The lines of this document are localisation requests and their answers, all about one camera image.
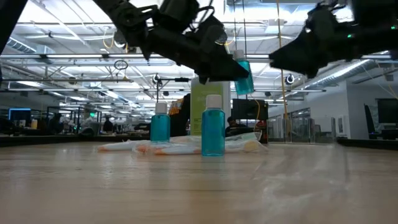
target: table surface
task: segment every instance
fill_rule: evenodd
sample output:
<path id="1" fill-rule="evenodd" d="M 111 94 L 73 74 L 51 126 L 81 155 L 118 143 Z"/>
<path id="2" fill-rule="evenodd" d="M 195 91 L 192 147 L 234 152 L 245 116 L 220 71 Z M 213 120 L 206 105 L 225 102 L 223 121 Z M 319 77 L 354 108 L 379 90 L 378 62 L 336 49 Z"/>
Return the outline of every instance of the table surface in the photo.
<path id="1" fill-rule="evenodd" d="M 0 149 L 0 223 L 398 223 L 398 152 L 273 144 L 201 156 Z"/>

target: white plastic wrapper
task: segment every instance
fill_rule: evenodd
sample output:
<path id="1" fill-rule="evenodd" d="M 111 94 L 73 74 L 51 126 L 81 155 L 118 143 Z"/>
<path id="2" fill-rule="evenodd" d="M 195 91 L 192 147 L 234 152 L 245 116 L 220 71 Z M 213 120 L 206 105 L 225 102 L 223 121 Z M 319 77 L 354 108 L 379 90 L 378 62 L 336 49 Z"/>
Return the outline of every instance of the white plastic wrapper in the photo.
<path id="1" fill-rule="evenodd" d="M 225 139 L 225 153 L 259 152 L 267 148 L 257 140 L 260 133 L 246 133 Z M 127 151 L 151 155 L 201 154 L 200 136 L 170 138 L 170 142 L 126 141 L 106 144 L 98 151 Z"/>

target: white wall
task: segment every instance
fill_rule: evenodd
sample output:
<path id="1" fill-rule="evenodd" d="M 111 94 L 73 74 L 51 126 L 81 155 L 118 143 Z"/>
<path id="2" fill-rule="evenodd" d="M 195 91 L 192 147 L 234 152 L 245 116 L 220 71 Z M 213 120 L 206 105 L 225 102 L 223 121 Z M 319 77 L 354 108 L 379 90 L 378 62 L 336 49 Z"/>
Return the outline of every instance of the white wall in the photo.
<path id="1" fill-rule="evenodd" d="M 330 118 L 337 119 L 344 116 L 348 121 L 348 100 L 346 82 L 339 83 L 339 86 L 325 88 L 323 93 L 309 93 L 304 101 L 287 102 L 287 112 L 297 111 L 304 108 L 311 109 L 311 118 L 315 120 L 315 124 L 321 126 L 322 132 L 331 131 Z M 278 116 L 284 113 L 284 107 L 278 106 L 269 109 L 269 117 Z M 346 133 L 349 136 L 349 122 L 346 122 Z"/>
<path id="2" fill-rule="evenodd" d="M 386 82 L 380 78 L 381 85 L 390 91 Z M 398 86 L 391 87 L 398 94 Z M 368 126 L 364 105 L 377 105 L 376 99 L 394 98 L 383 90 L 379 85 L 348 85 L 348 104 L 349 104 L 349 125 L 351 127 L 350 135 L 353 139 L 369 139 Z"/>
<path id="3" fill-rule="evenodd" d="M 46 111 L 48 106 L 59 106 L 58 98 L 39 95 L 35 92 L 29 92 L 28 97 L 21 96 L 19 93 L 0 93 L 0 108 L 3 109 L 21 107 Z"/>

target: monitor screen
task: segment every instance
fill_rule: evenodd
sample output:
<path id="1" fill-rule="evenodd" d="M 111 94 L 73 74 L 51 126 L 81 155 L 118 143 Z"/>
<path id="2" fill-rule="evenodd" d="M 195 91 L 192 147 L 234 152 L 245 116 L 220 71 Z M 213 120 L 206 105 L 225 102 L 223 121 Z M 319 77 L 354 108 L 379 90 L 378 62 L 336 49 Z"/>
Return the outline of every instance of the monitor screen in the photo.
<path id="1" fill-rule="evenodd" d="M 398 123 L 398 100 L 377 100 L 377 110 L 379 111 L 379 123 Z"/>
<path id="2" fill-rule="evenodd" d="M 30 108 L 10 108 L 8 109 L 8 120 L 10 121 L 30 121 Z"/>
<path id="3" fill-rule="evenodd" d="M 264 100 L 258 100 L 260 108 L 255 100 L 233 99 L 233 119 L 268 119 L 268 104 Z"/>

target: blue bottle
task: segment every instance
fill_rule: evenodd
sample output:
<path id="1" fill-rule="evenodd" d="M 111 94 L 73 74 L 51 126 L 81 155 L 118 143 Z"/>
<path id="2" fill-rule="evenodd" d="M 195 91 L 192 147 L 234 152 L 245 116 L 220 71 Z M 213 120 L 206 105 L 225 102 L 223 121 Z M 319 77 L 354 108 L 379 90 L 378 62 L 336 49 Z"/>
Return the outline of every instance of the blue bottle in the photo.
<path id="1" fill-rule="evenodd" d="M 254 93 L 253 77 L 251 74 L 250 63 L 245 59 L 243 50 L 234 51 L 234 59 L 237 61 L 244 69 L 249 72 L 247 78 L 240 78 L 235 81 L 235 89 L 238 95 L 246 95 Z"/>
<path id="2" fill-rule="evenodd" d="M 153 115 L 150 123 L 150 141 L 170 141 L 170 117 L 167 115 L 166 103 L 156 103 L 155 115 Z"/>
<path id="3" fill-rule="evenodd" d="M 206 97 L 206 110 L 201 116 L 202 156 L 223 156 L 225 152 L 225 113 L 220 95 Z"/>

